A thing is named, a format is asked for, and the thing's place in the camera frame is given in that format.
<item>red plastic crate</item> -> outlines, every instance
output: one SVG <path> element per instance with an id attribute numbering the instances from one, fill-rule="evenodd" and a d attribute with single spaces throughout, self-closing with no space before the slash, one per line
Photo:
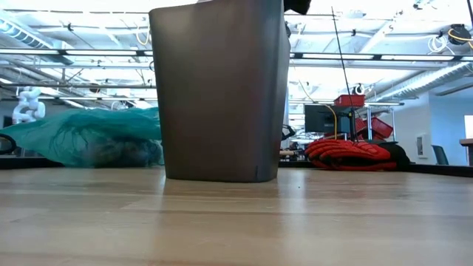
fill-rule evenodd
<path id="1" fill-rule="evenodd" d="M 392 133 L 392 126 L 379 120 L 377 117 L 371 119 L 371 128 L 384 138 L 388 138 Z"/>
<path id="2" fill-rule="evenodd" d="M 356 133 L 360 132 L 361 130 L 363 130 L 366 127 L 367 127 L 367 121 L 366 120 L 363 120 L 359 117 L 355 119 L 355 131 L 356 131 Z"/>
<path id="3" fill-rule="evenodd" d="M 333 101 L 333 104 L 335 104 L 335 106 L 351 107 L 352 103 L 354 107 L 363 107 L 364 95 L 340 95 Z"/>

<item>office chair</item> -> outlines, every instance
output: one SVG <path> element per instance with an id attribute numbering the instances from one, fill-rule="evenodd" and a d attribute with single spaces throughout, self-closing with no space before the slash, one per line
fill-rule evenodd
<path id="1" fill-rule="evenodd" d="M 447 166 L 449 161 L 446 159 L 445 151 L 443 150 L 442 146 L 432 145 L 434 149 L 435 158 L 437 159 L 437 165 L 439 166 Z"/>

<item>yellow cable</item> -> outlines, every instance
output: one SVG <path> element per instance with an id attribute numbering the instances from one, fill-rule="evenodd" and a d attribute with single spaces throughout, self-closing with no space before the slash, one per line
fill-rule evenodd
<path id="1" fill-rule="evenodd" d="M 308 97 L 313 103 L 316 103 L 316 102 L 311 98 L 311 96 L 307 93 L 307 91 L 305 90 L 304 85 L 302 85 L 302 82 L 301 82 L 300 79 L 299 79 L 299 84 L 301 85 L 302 90 L 304 90 L 304 93 L 307 95 L 307 97 Z M 327 104 L 323 104 L 323 106 L 327 107 L 330 111 L 332 111 L 333 119 L 334 119 L 333 126 L 335 127 L 335 134 L 334 134 L 333 136 L 335 137 L 335 140 L 337 140 L 337 114 L 335 113 L 335 111 L 333 111 L 332 107 L 328 106 Z"/>
<path id="2" fill-rule="evenodd" d="M 461 38 L 461 37 L 457 37 L 455 35 L 452 34 L 452 31 L 453 29 L 450 29 L 449 30 L 449 36 L 456 39 L 456 40 L 459 40 L 459 41 L 468 41 L 468 45 L 473 49 L 473 44 L 470 42 L 470 41 L 473 41 L 473 39 L 467 39 L 467 38 Z"/>

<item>black pole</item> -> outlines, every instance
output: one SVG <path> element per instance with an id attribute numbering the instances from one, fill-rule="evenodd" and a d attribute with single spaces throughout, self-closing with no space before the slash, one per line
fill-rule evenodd
<path id="1" fill-rule="evenodd" d="M 470 12 L 470 19 L 472 20 L 472 27 L 473 27 L 473 10 L 472 10 L 472 3 L 470 0 L 466 0 L 468 3 L 468 11 Z"/>

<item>table surface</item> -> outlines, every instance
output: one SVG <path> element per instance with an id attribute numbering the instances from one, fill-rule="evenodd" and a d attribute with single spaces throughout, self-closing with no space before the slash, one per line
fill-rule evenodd
<path id="1" fill-rule="evenodd" d="M 471 146 L 473 145 L 473 139 L 460 140 L 460 144 L 463 146 Z"/>
<path id="2" fill-rule="evenodd" d="M 473 179 L 279 169 L 0 171 L 0 265 L 472 265 Z"/>

